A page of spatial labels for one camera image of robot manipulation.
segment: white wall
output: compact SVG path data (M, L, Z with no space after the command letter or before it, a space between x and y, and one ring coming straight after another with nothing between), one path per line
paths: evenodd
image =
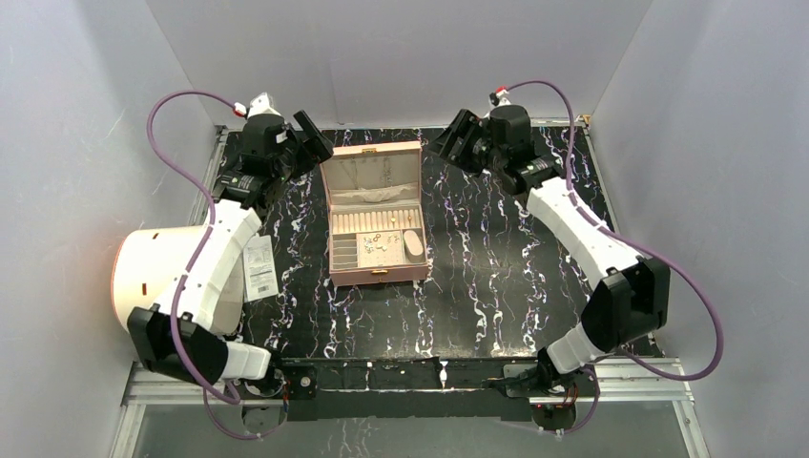
M122 238L184 223L193 188L149 149L146 115L190 84L142 1L11 2L0 13L0 455L109 454L135 355L114 318ZM158 119L202 174L196 100Z
M198 89L244 103L267 91L320 127L402 127L482 115L498 86L538 77L591 113L651 0L147 2ZM551 91L519 100L565 116Z
M701 279L726 330L692 384L716 457L806 456L809 414L809 4L656 0L593 117L621 228ZM665 348L693 372L714 348L674 285Z

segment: jewelry box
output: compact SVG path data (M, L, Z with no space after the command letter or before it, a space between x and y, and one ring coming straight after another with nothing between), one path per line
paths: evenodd
M425 280L421 143L335 148L321 172L332 282Z

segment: black marble surface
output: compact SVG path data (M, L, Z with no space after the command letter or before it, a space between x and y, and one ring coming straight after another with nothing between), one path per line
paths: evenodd
M580 196L609 221L586 132L578 128L573 177ZM555 155L567 128L534 128ZM427 144L440 129L325 131L335 146ZM230 133L225 156L241 147ZM235 336L284 357L413 358L532 356L574 327L590 288L567 250L491 177L468 177L425 155L422 168L429 278L420 283L335 287L320 170L291 183L262 233L273 236L280 294L245 304ZM659 355L653 343L633 351Z

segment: open lid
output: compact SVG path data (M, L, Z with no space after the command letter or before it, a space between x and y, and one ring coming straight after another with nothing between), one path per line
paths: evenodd
M342 146L321 164L329 206L419 202L422 144L419 141Z

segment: label tag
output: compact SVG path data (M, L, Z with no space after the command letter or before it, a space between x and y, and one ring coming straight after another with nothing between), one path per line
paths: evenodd
M273 242L270 236L253 236L244 247L244 301L257 301L279 293Z

